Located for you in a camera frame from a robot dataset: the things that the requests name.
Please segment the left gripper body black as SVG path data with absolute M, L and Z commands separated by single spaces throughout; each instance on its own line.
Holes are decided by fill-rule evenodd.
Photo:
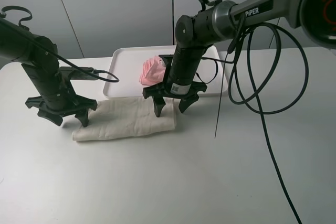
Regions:
M 38 108 L 51 114 L 60 115 L 62 118 L 73 115 L 82 109 L 95 110 L 97 101 L 77 95 L 73 88 L 37 88 L 38 97 L 28 98 L 25 102 L 28 108 Z

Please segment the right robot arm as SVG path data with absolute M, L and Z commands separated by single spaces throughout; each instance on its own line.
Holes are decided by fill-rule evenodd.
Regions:
M 166 66 L 163 81 L 143 89 L 143 96 L 153 99 L 156 116 L 161 114 L 165 98 L 179 99 L 181 112 L 196 102 L 198 93 L 207 89 L 206 84 L 194 81 L 207 49 L 225 40 L 231 42 L 228 52 L 240 49 L 245 29 L 283 17 L 319 46 L 335 48 L 335 0 L 198 1 L 201 10 L 192 17 L 181 16 L 176 23 L 174 54 L 161 56 Z

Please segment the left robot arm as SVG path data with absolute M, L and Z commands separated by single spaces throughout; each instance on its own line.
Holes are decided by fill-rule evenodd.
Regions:
M 56 57 L 57 45 L 45 36 L 35 35 L 22 23 L 7 21 L 10 10 L 26 12 L 22 21 L 32 19 L 32 13 L 20 6 L 1 9 L 1 57 L 21 63 L 24 71 L 37 89 L 39 96 L 28 98 L 28 108 L 38 109 L 37 115 L 57 126 L 66 116 L 74 115 L 82 126 L 89 123 L 88 112 L 97 108 L 97 102 L 77 95 L 72 80 L 97 80 L 98 71 L 92 67 L 61 67 Z

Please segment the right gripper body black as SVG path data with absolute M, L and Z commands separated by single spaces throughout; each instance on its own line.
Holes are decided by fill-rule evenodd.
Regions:
M 164 98 L 179 100 L 197 100 L 198 92 L 205 92 L 207 85 L 202 82 L 192 82 L 183 86 L 176 83 L 160 82 L 150 87 L 143 88 L 145 99 L 151 97 L 155 103 L 164 103 Z

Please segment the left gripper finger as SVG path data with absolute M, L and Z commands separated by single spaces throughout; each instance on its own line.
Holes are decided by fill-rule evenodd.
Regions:
M 82 109 L 75 112 L 75 118 L 77 118 L 83 127 L 87 127 L 89 124 L 88 119 L 89 109 Z
M 61 126 L 63 119 L 60 115 L 56 115 L 56 114 L 51 114 L 49 112 L 46 111 L 39 111 L 39 117 L 46 119 L 50 122 L 52 122 L 53 124 L 57 125 L 57 126 Z

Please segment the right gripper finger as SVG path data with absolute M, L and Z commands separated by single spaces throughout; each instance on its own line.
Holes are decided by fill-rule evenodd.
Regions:
M 195 93 L 195 94 L 193 94 L 193 95 L 191 95 L 187 98 L 181 99 L 180 102 L 179 102 L 179 105 L 178 105 L 179 111 L 181 113 L 184 113 L 188 109 L 188 107 L 191 106 L 196 101 L 198 101 L 198 94 L 197 93 Z
M 152 97 L 154 103 L 154 113 L 156 117 L 160 117 L 162 109 L 165 107 L 166 103 L 163 97 Z

